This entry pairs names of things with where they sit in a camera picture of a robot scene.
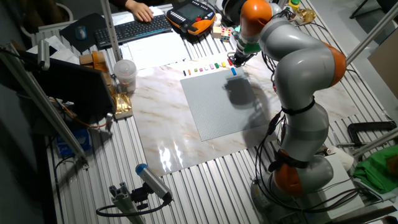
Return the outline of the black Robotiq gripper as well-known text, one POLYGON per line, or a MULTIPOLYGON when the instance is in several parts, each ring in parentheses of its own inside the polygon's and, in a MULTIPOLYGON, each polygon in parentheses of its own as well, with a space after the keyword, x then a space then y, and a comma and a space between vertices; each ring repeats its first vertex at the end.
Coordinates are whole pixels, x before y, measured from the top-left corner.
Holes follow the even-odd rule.
POLYGON ((246 61, 248 60, 248 55, 244 55, 241 53, 234 53, 233 56, 231 57, 231 62, 232 62, 232 66, 234 68, 239 68, 242 65, 244 65, 246 63, 246 61))

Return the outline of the person's bare hand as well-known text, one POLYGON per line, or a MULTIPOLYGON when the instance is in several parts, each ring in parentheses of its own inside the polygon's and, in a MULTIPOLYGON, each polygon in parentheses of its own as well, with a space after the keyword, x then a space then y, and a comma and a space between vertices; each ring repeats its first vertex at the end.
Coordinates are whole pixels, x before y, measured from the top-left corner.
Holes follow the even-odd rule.
POLYGON ((153 20, 153 12, 144 3, 137 2, 135 0, 127 0, 125 8, 132 12, 133 16, 141 22, 150 22, 153 20))

